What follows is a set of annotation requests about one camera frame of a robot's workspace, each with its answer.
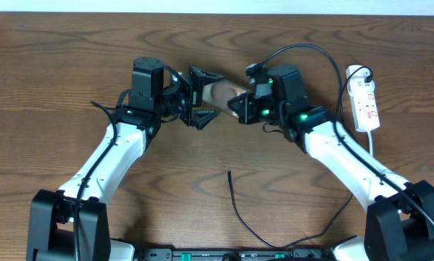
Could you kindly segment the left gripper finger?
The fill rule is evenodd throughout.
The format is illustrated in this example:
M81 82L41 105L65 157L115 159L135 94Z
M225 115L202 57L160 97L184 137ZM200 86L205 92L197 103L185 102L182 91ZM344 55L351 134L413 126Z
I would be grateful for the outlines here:
M206 86L225 79L222 75L210 73L197 67L190 67L189 73L194 86Z
M213 119L220 115L219 110L196 110L193 111L193 126L197 130L205 128Z

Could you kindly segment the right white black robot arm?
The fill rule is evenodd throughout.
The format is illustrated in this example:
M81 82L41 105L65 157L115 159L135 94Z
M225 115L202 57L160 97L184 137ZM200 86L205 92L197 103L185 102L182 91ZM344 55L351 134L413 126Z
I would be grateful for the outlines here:
M360 146L334 115L311 104L295 65L246 69L255 86L228 102L240 123L274 125L322 163L366 212L364 237L330 248L332 260L434 260L434 187L411 183Z

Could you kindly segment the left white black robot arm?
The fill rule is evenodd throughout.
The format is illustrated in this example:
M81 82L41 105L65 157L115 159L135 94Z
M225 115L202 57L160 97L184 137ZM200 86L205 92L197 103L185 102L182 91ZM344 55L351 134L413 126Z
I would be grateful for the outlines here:
M197 67L181 75L160 59L135 59L131 87L113 108L101 108L108 126L93 154L57 191L34 196L27 260L142 260L135 244L111 238L108 204L163 123L181 119L201 130L218 116L199 107L204 87L221 80Z

